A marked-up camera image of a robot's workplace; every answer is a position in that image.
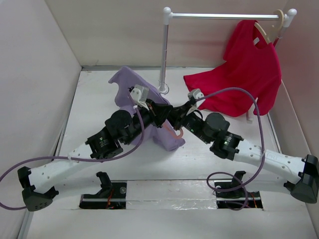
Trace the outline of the pink plastic hanger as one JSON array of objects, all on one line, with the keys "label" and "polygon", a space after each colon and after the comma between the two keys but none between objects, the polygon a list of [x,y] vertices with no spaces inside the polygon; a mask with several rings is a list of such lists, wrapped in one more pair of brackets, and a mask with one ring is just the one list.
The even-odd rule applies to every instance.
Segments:
[{"label": "pink plastic hanger", "polygon": [[183,137],[183,130],[182,129],[179,129],[179,134],[176,134],[175,130],[174,129],[171,129],[166,123],[164,123],[162,125],[171,135],[173,138],[175,139],[180,139]]}]

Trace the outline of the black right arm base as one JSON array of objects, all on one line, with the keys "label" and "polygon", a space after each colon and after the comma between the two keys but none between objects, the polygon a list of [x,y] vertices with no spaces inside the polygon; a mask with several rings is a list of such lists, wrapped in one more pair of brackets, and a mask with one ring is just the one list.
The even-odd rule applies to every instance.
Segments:
[{"label": "black right arm base", "polygon": [[[213,182],[214,187],[217,189],[230,189],[239,185],[239,182],[236,179],[232,179],[232,177],[224,177],[221,179],[214,178]],[[213,191],[213,195],[216,196],[217,209],[230,209],[238,211],[243,205],[243,209],[263,209],[259,191],[248,191],[248,200],[246,204],[244,204],[246,200],[246,194],[242,188],[231,192]]]}]

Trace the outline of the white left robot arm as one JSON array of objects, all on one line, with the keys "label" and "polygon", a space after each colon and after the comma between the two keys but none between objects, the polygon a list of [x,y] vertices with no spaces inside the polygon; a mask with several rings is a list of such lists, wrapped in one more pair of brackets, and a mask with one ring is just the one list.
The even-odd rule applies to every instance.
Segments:
[{"label": "white left robot arm", "polygon": [[56,158],[39,167],[18,169],[22,186],[22,199],[30,212],[48,207],[59,196],[65,186],[63,180],[93,165],[127,156],[122,144],[129,145],[136,138],[142,140],[149,126],[159,128],[165,123],[173,107],[147,100],[144,106],[134,105],[134,114],[126,110],[115,111],[105,121],[101,131],[89,137],[83,145],[67,157]]}]

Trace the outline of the purple t shirt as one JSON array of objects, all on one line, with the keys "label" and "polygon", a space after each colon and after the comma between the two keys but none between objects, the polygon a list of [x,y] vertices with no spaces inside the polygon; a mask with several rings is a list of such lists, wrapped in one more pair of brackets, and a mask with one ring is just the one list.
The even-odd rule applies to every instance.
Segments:
[{"label": "purple t shirt", "polygon": [[[169,101],[159,94],[156,87],[144,80],[139,74],[129,67],[122,67],[115,73],[108,83],[118,85],[118,91],[115,96],[115,104],[121,109],[133,115],[136,111],[133,109],[133,103],[129,100],[129,88],[138,86],[141,93],[147,93],[147,98],[159,104],[169,104]],[[143,142],[152,139],[153,142],[166,151],[174,151],[185,144],[182,136],[177,135],[168,121],[163,127],[157,128],[149,125],[145,128]]]}]

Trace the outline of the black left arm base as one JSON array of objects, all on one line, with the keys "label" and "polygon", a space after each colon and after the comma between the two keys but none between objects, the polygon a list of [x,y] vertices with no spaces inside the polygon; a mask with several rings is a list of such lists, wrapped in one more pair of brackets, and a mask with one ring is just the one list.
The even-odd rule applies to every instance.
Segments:
[{"label": "black left arm base", "polygon": [[126,209],[127,181],[111,181],[106,172],[98,172],[100,190],[95,194],[81,195],[79,208],[86,210]]}]

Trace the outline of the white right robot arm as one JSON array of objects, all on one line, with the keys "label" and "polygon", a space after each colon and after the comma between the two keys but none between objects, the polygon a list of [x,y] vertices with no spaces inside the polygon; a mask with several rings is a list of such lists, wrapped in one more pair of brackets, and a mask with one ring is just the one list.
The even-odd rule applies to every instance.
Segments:
[{"label": "white right robot arm", "polygon": [[313,155],[292,157],[257,146],[228,131],[230,123],[219,113],[202,119],[195,113],[174,108],[168,116],[174,129],[186,128],[206,144],[219,158],[258,167],[255,174],[237,171],[231,182],[220,188],[211,186],[223,198],[237,198],[253,191],[287,193],[308,204],[319,195],[319,160]]}]

